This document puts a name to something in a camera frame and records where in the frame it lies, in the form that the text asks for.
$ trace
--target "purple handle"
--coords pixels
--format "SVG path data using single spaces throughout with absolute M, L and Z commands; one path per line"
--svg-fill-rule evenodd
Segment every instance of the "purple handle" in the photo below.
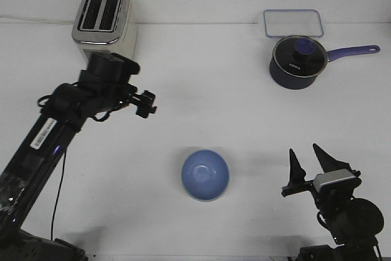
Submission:
M 377 45 L 347 47 L 347 48 L 340 48 L 340 49 L 328 51 L 327 57 L 330 62 L 344 56 L 371 54 L 371 53 L 377 53 L 379 51 L 380 51 L 380 47 Z

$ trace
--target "blue bowl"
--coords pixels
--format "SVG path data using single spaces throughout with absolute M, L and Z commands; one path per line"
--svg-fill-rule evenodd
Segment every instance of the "blue bowl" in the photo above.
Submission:
M 225 191 L 228 182 L 227 163 L 215 151 L 196 151 L 183 163 L 183 186 L 198 200 L 208 201 L 219 197 Z

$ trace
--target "saucepan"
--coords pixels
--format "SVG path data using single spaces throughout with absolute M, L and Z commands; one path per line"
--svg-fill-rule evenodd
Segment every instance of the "saucepan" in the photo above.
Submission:
M 303 89 L 311 85 L 328 62 L 343 56 L 372 54 L 377 45 L 347 47 L 326 51 L 307 36 L 292 35 L 277 42 L 270 61 L 270 74 L 276 83 L 288 89 Z

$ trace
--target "barcode label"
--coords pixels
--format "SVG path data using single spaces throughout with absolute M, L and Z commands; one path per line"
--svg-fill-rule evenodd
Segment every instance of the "barcode label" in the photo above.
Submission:
M 42 126 L 41 130 L 35 136 L 34 140 L 32 140 L 30 147 L 38 150 L 42 146 L 46 137 L 50 134 L 51 130 L 54 128 L 56 123 L 57 121 L 55 119 L 48 118 L 48 120 Z

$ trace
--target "white tabletop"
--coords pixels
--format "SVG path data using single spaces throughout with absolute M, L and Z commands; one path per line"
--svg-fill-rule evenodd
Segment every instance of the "white tabletop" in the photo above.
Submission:
M 288 90 L 269 74 L 276 42 L 258 24 L 139 25 L 131 83 L 156 94 L 144 120 L 135 107 L 87 121 L 68 150 L 55 236 L 101 255 L 296 255 L 333 245 L 309 193 L 280 195 L 292 148 L 306 179 L 321 173 L 312 144 L 362 172 L 354 195 L 374 202 L 391 255 L 391 29 L 325 24 L 327 50 L 379 45 L 381 52 L 327 65 L 313 85 Z M 4 168 L 39 113 L 36 100 L 86 67 L 71 25 L 1 24 L 0 112 Z M 197 149 L 226 160 L 230 183 L 212 202 L 189 197 L 183 161 Z M 23 225 L 49 237 L 58 167 Z

